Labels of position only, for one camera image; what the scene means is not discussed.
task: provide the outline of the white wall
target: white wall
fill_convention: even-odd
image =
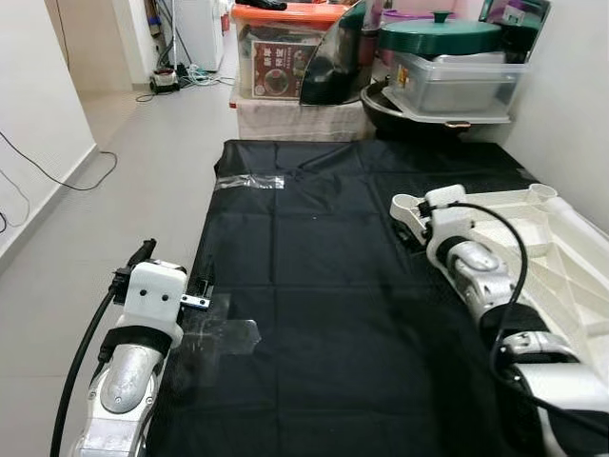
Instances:
[[[45,0],[45,3],[57,37],[62,42],[56,1]],[[59,0],[59,5],[68,43],[69,72],[76,89],[131,90],[128,64],[112,2]]]
[[[554,0],[531,74],[497,141],[580,213],[609,231],[607,0]]]
[[[45,4],[3,0],[0,14],[0,130],[49,173],[66,179],[94,148]],[[31,200],[32,216],[57,185],[0,138],[0,168]],[[0,211],[20,222],[25,204],[0,176]],[[23,228],[0,234],[0,256]]]
[[[483,4],[484,0],[456,0],[453,10],[461,19],[477,21]]]
[[[148,28],[144,0],[112,0],[131,83],[147,84],[158,52]]]

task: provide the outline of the metal bracket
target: metal bracket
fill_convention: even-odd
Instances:
[[[578,356],[564,338],[547,331],[515,333],[505,338],[503,345],[514,355],[553,353],[578,359]]]
[[[182,295],[180,305],[187,308],[201,309],[207,311],[209,308],[210,300],[203,297],[193,297],[192,295]]]

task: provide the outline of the box label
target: box label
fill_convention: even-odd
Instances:
[[[524,15],[524,11],[510,5],[506,5],[505,10],[503,10],[503,21],[505,21],[505,24],[519,26],[524,22]]]
[[[252,41],[252,97],[299,98],[315,45]]]

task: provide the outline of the black cloth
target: black cloth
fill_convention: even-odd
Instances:
[[[254,319],[263,339],[252,355],[221,357],[205,387],[185,338],[151,456],[518,455],[467,309],[388,211],[396,193],[523,189],[532,176],[492,144],[381,141],[229,141],[216,170],[285,179],[214,193],[189,283],[196,291],[213,259],[229,317]]]

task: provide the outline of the white refrigerator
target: white refrigerator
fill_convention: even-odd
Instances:
[[[217,71],[224,54],[219,0],[174,0],[176,26],[192,59],[206,71]],[[171,41],[171,26],[164,24],[166,42]],[[176,37],[178,63],[188,66],[184,47]]]

